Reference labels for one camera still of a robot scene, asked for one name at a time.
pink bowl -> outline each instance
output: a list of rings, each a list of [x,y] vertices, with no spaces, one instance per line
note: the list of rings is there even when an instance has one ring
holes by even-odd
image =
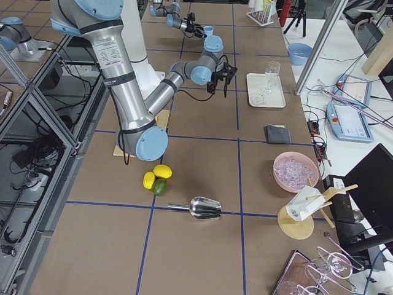
[[[288,192],[300,192],[300,189],[294,189],[292,187],[287,186],[284,184],[276,175],[276,172],[274,170],[275,166],[285,158],[293,157],[296,162],[301,163],[302,165],[308,166],[310,170],[313,171],[313,177],[311,178],[311,184],[312,186],[315,186],[318,182],[319,179],[319,170],[318,167],[315,165],[315,163],[306,155],[303,155],[299,152],[283,152],[282,154],[278,155],[277,158],[274,160],[273,163],[273,176],[274,180],[277,182],[279,186],[281,186],[283,189],[285,189]]]

blue bowl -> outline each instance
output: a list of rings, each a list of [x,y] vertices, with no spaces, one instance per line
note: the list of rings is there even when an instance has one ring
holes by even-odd
[[[304,65],[311,55],[313,49],[303,43],[293,43],[288,46],[288,54],[290,58],[290,63],[293,66],[301,66]]]

scoop handle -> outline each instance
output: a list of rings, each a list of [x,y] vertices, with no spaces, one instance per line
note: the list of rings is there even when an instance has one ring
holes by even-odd
[[[180,204],[172,204],[172,203],[168,204],[168,208],[180,209],[180,210],[189,210],[189,206],[188,205],[180,205]]]

black tripod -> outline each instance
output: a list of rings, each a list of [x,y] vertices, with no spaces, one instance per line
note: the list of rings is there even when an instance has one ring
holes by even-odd
[[[292,19],[291,23],[289,26],[285,29],[284,34],[288,32],[290,27],[294,24],[294,22],[297,20],[295,27],[297,28],[300,24],[300,20],[303,19],[303,37],[306,36],[306,7],[307,0],[299,0],[299,7],[295,8],[293,12],[296,12],[296,16]]]

lemon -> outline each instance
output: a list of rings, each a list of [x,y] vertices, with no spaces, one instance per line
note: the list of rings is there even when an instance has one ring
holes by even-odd
[[[143,176],[143,186],[145,189],[151,189],[155,181],[155,175],[153,172],[146,172]]]
[[[164,164],[159,164],[154,167],[153,172],[155,176],[160,178],[168,179],[172,176],[172,169]]]
[[[158,178],[154,182],[152,190],[155,195],[162,195],[166,190],[166,179]]]

